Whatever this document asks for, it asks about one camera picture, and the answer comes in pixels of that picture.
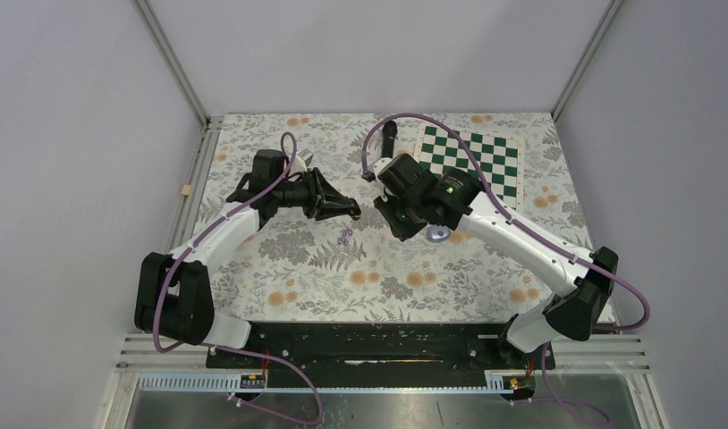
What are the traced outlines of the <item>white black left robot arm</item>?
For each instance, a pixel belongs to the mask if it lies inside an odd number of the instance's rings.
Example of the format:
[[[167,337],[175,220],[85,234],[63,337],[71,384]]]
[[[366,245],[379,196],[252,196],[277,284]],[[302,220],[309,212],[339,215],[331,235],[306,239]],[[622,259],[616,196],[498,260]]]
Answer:
[[[141,264],[134,325],[190,345],[225,346],[237,365],[257,364],[263,346],[250,335],[250,322],[216,311],[212,273],[281,208],[298,207],[315,221],[361,215],[357,201],[336,190],[318,168],[300,165],[280,150],[259,150],[209,226],[167,254],[149,253]]]

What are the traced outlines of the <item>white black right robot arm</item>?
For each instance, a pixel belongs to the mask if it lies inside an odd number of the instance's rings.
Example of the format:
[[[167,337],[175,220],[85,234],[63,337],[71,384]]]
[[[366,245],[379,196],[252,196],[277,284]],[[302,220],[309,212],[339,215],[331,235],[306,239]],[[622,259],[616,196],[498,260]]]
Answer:
[[[525,224],[525,217],[492,201],[479,179],[457,169],[441,177],[408,154],[374,163],[385,194],[375,207],[392,234],[405,241],[428,225],[444,226],[483,240],[537,276],[551,291],[531,310],[514,315],[497,347],[503,364],[519,368],[533,351],[554,339],[586,341],[596,328],[614,283],[616,256],[592,253],[548,231]]]

